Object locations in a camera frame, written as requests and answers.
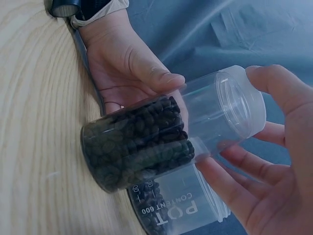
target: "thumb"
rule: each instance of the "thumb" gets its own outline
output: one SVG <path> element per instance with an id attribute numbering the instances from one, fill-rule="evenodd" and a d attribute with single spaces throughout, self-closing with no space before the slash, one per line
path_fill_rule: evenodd
<path id="1" fill-rule="evenodd" d="M 133 52 L 129 58 L 132 74 L 156 93 L 174 90 L 185 83 L 185 78 L 170 73 L 145 43 L 134 47 Z"/>
<path id="2" fill-rule="evenodd" d="M 170 73 L 163 69 L 147 71 L 147 75 L 143 75 L 139 79 L 157 93 L 173 90 L 185 83 L 185 78 L 182 75 Z"/>

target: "sleeve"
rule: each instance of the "sleeve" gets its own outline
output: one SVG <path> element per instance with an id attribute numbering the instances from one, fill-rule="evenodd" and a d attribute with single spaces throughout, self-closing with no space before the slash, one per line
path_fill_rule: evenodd
<path id="1" fill-rule="evenodd" d="M 79 20 L 76 16 L 71 17 L 71 25 L 73 28 L 84 27 L 95 20 L 98 20 L 114 11 L 118 11 L 121 9 L 125 9 L 129 6 L 129 0 L 111 0 L 105 7 L 103 7 L 100 11 L 98 11 L 93 17 L 84 21 Z"/>

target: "gray cloth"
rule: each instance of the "gray cloth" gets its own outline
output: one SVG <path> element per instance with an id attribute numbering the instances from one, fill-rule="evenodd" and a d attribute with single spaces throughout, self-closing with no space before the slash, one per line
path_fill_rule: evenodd
<path id="1" fill-rule="evenodd" d="M 131 24 L 168 67 L 191 80 L 240 65 L 280 64 L 313 85 L 313 1 L 131 0 Z M 268 120 L 284 115 L 264 94 Z M 290 164 L 285 149 L 254 139 L 243 146 L 273 163 Z M 244 235 L 232 214 L 186 235 Z"/>

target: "plastic container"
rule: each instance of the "plastic container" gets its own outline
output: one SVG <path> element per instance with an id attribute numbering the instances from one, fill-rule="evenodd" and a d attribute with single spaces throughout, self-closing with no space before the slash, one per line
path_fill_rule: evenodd
<path id="1" fill-rule="evenodd" d="M 218 154 L 265 122 L 262 94 L 233 66 L 88 123 L 81 145 L 96 182 L 112 193 Z M 195 155 L 194 144 L 208 154 Z"/>
<path id="2" fill-rule="evenodd" d="M 195 155 L 208 150 L 195 144 Z M 142 227 L 149 235 L 180 235 L 222 222 L 230 210 L 191 164 L 128 189 Z"/>

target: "wooden table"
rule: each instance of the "wooden table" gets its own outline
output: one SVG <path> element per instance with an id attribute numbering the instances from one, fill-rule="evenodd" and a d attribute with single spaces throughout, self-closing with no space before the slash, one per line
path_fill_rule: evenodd
<path id="1" fill-rule="evenodd" d="M 0 234 L 144 234 L 126 192 L 105 194 L 83 159 L 99 106 L 67 24 L 44 0 L 0 13 Z"/>

